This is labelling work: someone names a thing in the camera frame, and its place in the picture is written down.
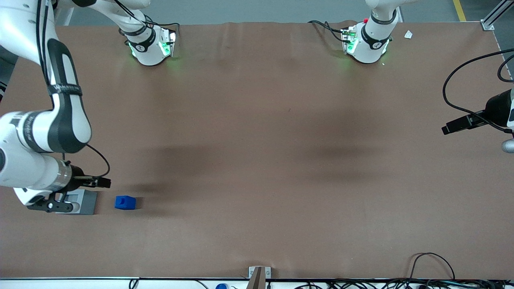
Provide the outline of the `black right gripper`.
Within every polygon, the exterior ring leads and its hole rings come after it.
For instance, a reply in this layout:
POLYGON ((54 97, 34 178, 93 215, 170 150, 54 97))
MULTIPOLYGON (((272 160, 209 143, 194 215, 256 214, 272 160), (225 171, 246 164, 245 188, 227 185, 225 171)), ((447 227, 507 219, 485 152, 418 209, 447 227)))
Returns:
POLYGON ((110 179, 100 179, 99 176, 91 176, 85 175, 83 170, 77 166, 71 165, 71 162, 68 162, 69 167, 71 168, 71 178, 68 183, 68 191, 73 191, 84 185, 88 188, 110 188, 111 180, 110 179))

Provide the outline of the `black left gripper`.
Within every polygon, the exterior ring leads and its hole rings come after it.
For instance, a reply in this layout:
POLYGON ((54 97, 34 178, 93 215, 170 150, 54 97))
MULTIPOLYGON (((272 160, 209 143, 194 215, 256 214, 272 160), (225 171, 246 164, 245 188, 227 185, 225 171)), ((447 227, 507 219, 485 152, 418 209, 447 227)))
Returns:
POLYGON ((444 135, 457 133, 461 130, 471 130, 486 123, 486 120, 497 126, 506 128, 508 126, 512 102, 512 90, 506 90, 494 97, 491 97, 481 114, 468 114, 446 123, 442 127, 444 135))

